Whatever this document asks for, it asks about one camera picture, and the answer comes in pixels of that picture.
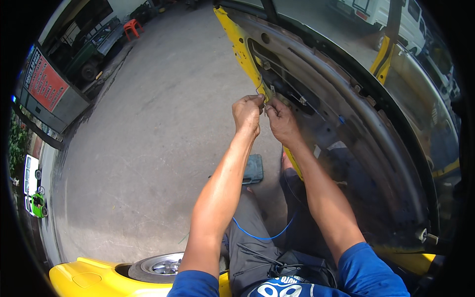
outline green foliage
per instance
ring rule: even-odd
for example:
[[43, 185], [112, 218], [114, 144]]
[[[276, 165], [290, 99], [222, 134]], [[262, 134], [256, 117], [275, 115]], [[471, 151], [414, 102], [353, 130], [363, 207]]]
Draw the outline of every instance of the green foliage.
[[15, 168], [25, 160], [27, 132], [15, 120], [15, 113], [11, 112], [9, 146], [10, 176], [15, 176]]

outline blue t-shirt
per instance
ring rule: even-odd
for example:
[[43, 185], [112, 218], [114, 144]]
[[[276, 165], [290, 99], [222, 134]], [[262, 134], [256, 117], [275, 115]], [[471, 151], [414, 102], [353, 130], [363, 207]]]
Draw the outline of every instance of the blue t-shirt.
[[[280, 277], [267, 279], [241, 296], [409, 296], [402, 279], [367, 243], [358, 243], [346, 250], [338, 262], [338, 271], [341, 290], [311, 284], [301, 277]], [[218, 280], [211, 274], [188, 270], [176, 276], [168, 297], [219, 296], [218, 287]]]

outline hand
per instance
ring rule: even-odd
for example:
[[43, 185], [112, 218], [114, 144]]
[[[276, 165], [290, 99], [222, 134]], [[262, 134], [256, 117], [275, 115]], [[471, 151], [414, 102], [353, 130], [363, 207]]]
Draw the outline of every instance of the hand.
[[291, 147], [304, 142], [292, 111], [282, 101], [272, 97], [266, 105], [266, 113], [272, 133], [285, 147], [292, 150]]
[[236, 134], [244, 134], [256, 138], [261, 132], [259, 115], [264, 107], [264, 94], [247, 95], [233, 104], [233, 117]]

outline green vehicle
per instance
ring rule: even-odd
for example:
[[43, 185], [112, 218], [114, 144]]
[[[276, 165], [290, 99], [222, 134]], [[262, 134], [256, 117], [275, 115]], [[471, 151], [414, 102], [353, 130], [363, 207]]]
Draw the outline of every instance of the green vehicle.
[[30, 215], [40, 219], [48, 216], [44, 195], [45, 188], [39, 187], [32, 196], [25, 196], [25, 209]]
[[98, 65], [123, 33], [120, 20], [113, 17], [95, 33], [90, 26], [83, 28], [71, 45], [57, 42], [49, 56], [69, 80], [93, 81], [99, 73]]

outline green bicycle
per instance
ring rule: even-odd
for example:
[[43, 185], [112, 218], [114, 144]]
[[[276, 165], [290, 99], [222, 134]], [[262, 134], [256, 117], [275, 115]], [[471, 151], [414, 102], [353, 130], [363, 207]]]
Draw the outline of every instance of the green bicycle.
[[48, 216], [44, 195], [45, 188], [41, 186], [32, 196], [28, 194], [25, 196], [25, 209], [30, 215], [40, 219]]

